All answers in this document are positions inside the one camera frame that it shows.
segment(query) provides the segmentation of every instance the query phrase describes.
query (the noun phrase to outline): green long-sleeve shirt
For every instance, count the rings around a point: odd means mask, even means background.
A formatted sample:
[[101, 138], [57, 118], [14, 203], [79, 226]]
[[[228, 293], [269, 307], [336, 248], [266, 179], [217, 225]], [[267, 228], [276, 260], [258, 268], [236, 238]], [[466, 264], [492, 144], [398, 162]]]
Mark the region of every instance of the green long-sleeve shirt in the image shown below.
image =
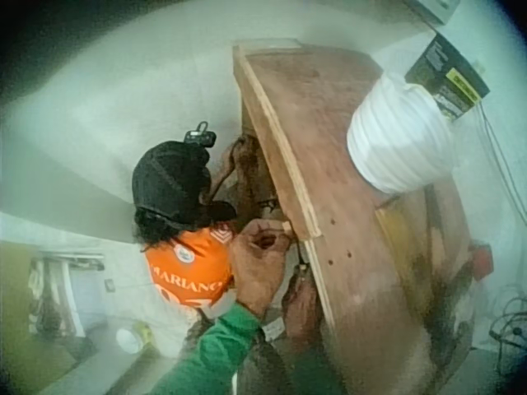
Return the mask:
[[[259, 325], [251, 312], [235, 304], [203, 334], [193, 353], [157, 383], [151, 395], [228, 394], [232, 376], [249, 353]], [[346, 393], [324, 353], [316, 348], [297, 356], [291, 381], [298, 395]]]

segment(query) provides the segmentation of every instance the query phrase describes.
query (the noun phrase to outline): person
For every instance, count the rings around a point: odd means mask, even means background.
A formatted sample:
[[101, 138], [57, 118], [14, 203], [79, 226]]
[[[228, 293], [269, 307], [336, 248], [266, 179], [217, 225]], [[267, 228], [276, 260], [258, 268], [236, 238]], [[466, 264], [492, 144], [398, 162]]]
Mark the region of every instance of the person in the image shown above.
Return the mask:
[[[202, 309], [228, 288], [231, 265], [226, 246], [236, 219], [243, 224], [253, 215], [245, 171], [251, 149], [244, 139], [229, 146], [214, 177], [206, 167], [210, 155], [197, 144], [163, 142], [136, 165], [132, 177], [136, 239], [166, 300]], [[240, 216], [229, 203], [213, 200], [235, 168]]]
[[229, 256], [236, 303], [161, 378], [151, 395], [228, 394], [236, 371], [240, 395], [346, 393], [319, 339], [321, 311], [312, 276], [294, 276], [283, 300], [294, 353], [289, 379], [284, 378], [284, 364], [277, 362], [272, 346], [258, 341], [262, 319], [284, 277], [290, 242], [279, 221], [253, 220], [235, 237]]

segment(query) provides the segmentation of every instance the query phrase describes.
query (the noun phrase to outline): plywood panel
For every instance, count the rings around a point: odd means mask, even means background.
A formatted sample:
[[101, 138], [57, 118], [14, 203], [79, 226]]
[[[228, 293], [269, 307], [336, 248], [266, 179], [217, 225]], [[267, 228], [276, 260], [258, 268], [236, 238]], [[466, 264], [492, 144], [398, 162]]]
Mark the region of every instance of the plywood panel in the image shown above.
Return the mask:
[[[308, 249], [350, 391], [419, 393], [434, 374], [430, 339], [408, 311], [375, 218], [389, 197], [359, 175], [347, 152], [347, 127], [380, 69], [361, 53], [304, 46], [237, 49], [235, 75], [280, 202]], [[424, 210], [419, 196], [409, 197], [410, 209], [413, 198]], [[425, 211], [413, 218], [418, 233], [423, 219]], [[450, 228], [452, 244], [464, 225]]]

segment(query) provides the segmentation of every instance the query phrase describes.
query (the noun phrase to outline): orange shirt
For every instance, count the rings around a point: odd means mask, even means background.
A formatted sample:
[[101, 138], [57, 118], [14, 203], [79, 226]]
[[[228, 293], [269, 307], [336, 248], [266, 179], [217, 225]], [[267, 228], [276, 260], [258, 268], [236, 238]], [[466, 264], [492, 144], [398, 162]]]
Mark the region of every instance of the orange shirt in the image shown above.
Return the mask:
[[172, 244], [148, 249], [148, 265], [157, 289], [169, 301], [204, 307], [218, 301], [231, 280], [227, 224], [184, 232]]

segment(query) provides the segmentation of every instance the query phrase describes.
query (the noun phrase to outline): white plastic container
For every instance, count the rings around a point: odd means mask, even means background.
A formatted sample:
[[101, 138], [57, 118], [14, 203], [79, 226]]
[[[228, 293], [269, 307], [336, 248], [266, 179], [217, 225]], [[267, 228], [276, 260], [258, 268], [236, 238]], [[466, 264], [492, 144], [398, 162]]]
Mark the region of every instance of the white plastic container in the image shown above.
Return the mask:
[[432, 96], [385, 73], [353, 115], [347, 147], [353, 163], [386, 193], [418, 189], [455, 164], [452, 133]]

